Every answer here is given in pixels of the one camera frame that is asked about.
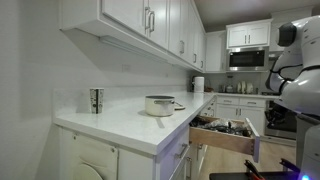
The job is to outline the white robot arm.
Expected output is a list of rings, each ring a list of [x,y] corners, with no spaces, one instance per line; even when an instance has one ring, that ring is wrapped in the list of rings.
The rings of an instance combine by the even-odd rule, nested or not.
[[[297,113],[297,180],[320,180],[320,16],[283,24],[276,42],[284,51],[266,87],[280,93],[279,105]]]

